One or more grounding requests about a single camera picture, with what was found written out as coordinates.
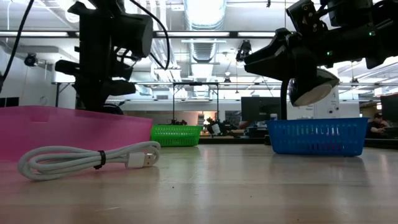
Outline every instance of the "ceiling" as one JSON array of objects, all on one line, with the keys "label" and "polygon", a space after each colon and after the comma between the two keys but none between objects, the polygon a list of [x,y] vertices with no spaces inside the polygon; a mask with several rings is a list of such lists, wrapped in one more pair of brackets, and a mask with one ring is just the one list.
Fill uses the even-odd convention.
[{"label": "ceiling", "polygon": [[[148,0],[147,3],[159,3],[162,0]],[[295,0],[288,0],[286,5],[291,5]],[[17,30],[21,17],[25,11],[27,0],[0,0],[0,30]],[[169,30],[186,30],[184,22],[183,0],[167,0],[166,1],[166,24]],[[224,18],[223,30],[238,30],[238,31],[275,31],[278,28],[286,27],[289,30],[294,30],[290,19],[285,14],[285,2],[280,0],[272,0],[270,8],[266,7],[266,1],[257,0],[227,0],[227,7]],[[78,30],[77,23],[68,22],[65,18],[65,11],[59,8],[56,0],[36,0],[32,8],[28,20],[25,24],[24,30]],[[262,77],[253,75],[244,71],[243,68],[238,68],[234,61],[237,48],[240,46],[242,39],[226,39],[225,43],[218,44],[216,49],[215,63],[211,76],[213,80],[222,82],[225,78],[225,73],[229,72],[233,80],[238,76],[239,82],[261,82]],[[251,39],[252,50],[256,51],[270,42],[270,39]],[[172,48],[175,54],[178,65],[181,68],[181,78],[191,77],[192,71],[190,66],[189,46],[183,44],[182,39],[172,39]],[[74,52],[74,46],[78,45],[78,39],[22,39],[23,46],[50,46],[61,49],[59,54],[47,54],[45,49],[38,54],[41,59],[48,60],[54,63],[60,59],[78,60],[78,53]],[[398,67],[394,63],[395,60],[388,63],[391,64],[384,68],[377,67],[371,71],[366,69],[364,62],[351,64],[348,62],[338,63],[335,69],[343,82],[349,82],[352,77],[361,78],[363,75],[363,82],[391,82],[391,79],[398,78]],[[138,62],[134,71],[137,72],[133,77],[137,81],[150,81],[150,75],[145,72],[151,71],[151,61],[148,58]],[[375,87],[366,87],[365,90],[372,90]]]}]

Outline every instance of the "workbench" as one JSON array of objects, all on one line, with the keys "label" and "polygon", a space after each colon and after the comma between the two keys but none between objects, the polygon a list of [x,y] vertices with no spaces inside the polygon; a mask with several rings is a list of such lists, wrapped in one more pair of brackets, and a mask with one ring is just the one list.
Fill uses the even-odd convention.
[{"label": "workbench", "polygon": [[274,154],[269,146],[163,148],[146,169],[121,164],[31,182],[0,161],[1,223],[396,223],[398,152]]}]

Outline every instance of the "metal pole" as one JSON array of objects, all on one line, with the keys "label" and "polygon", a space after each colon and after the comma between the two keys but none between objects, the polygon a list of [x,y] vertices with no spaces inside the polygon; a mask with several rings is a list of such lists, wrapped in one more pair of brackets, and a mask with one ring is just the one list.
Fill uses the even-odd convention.
[{"label": "metal pole", "polygon": [[174,93],[174,91],[175,91],[175,84],[173,83],[173,120],[172,120],[172,123],[175,122],[175,117],[174,117],[174,115],[175,115],[175,93]]},{"label": "metal pole", "polygon": [[280,115],[282,120],[287,120],[287,87],[290,80],[282,81],[280,88]]},{"label": "metal pole", "polygon": [[60,86],[61,83],[57,83],[57,94],[55,95],[55,107],[58,107],[58,102],[60,98]]},{"label": "metal pole", "polygon": [[220,120],[220,110],[219,110],[219,95],[218,95],[218,91],[220,90],[220,86],[219,84],[216,85],[217,86],[217,120]]}]

